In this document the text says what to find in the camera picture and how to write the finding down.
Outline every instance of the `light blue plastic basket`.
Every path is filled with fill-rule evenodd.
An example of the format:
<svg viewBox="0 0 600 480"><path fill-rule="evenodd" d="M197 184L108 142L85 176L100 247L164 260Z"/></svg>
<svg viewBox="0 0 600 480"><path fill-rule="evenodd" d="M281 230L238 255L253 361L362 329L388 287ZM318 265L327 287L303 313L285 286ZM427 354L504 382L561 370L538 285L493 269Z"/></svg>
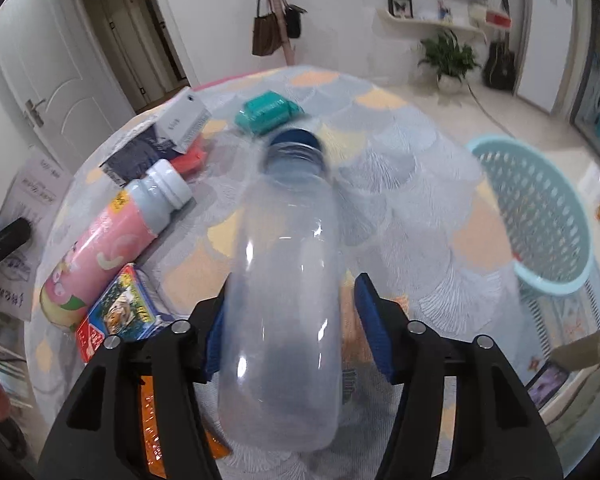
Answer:
<svg viewBox="0 0 600 480"><path fill-rule="evenodd" d="M587 215L567 178L538 150L509 137L481 137L467 149L498 197L523 289L551 296L578 290L589 277L593 248Z"/></svg>

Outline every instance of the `white flower pot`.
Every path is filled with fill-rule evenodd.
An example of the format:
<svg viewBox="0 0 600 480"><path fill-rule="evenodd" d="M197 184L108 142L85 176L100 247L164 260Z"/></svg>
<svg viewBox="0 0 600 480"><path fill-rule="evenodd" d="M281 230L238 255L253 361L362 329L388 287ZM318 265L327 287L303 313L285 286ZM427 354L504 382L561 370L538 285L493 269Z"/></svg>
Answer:
<svg viewBox="0 0 600 480"><path fill-rule="evenodd" d="M443 74L440 79L438 79L438 90L440 90L441 94L457 94L461 88L462 81L460 81L457 77L451 77Z"/></svg>

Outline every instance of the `butterfly picture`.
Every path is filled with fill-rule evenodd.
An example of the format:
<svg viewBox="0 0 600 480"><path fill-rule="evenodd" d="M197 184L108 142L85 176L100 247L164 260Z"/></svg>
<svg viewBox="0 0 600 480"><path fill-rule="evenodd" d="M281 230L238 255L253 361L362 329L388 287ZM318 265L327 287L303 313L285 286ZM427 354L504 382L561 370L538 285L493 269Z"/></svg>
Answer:
<svg viewBox="0 0 600 480"><path fill-rule="evenodd" d="M411 0L388 0L389 14L394 18L413 18Z"/></svg>

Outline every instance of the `basket rim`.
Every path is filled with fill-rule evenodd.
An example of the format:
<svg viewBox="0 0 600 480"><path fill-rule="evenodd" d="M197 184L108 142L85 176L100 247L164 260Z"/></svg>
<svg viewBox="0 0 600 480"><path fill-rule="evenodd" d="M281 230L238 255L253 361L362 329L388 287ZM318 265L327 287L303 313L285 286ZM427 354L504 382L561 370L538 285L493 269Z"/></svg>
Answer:
<svg viewBox="0 0 600 480"><path fill-rule="evenodd" d="M582 209L585 225L587 227L587 233L589 234L589 254L587 255L587 262L585 263L582 272L570 282L554 282L553 280L547 280L538 276L535 272L529 269L526 265L521 262L514 260L514 270L516 271L517 276L520 280L525 282L527 285L532 288L539 290L543 294L548 294L551 296L566 296L568 294L573 294L578 291L584 283L589 279L589 275L591 273L591 267L593 266L593 235L591 232L591 225L589 222L589 216L587 215L587 210L580 199L578 192L571 185L569 179L565 176L560 168L558 168L552 161L550 161L543 153L539 150L530 146L526 142L522 142L521 140L513 139L511 137L507 137L504 135L491 134L485 135L481 137L477 137L477 139L470 140L465 148L474 154L474 151L484 144L488 144L490 142L500 142L504 144L510 144L511 146L517 146L519 148L523 148L531 152L533 155L538 156L543 162L545 162L548 166L551 166L561 179L564 180L567 188L571 190L574 197L578 202L578 206Z"/></svg>

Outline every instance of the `green wrapped package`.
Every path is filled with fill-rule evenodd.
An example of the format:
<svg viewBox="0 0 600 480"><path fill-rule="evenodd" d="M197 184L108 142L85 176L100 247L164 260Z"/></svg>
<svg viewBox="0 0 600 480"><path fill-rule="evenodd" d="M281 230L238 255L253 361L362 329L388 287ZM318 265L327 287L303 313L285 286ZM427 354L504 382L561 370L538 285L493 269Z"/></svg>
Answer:
<svg viewBox="0 0 600 480"><path fill-rule="evenodd" d="M304 110L295 102L269 91L245 102L235 116L235 123L246 132L260 136L302 113Z"/></svg>

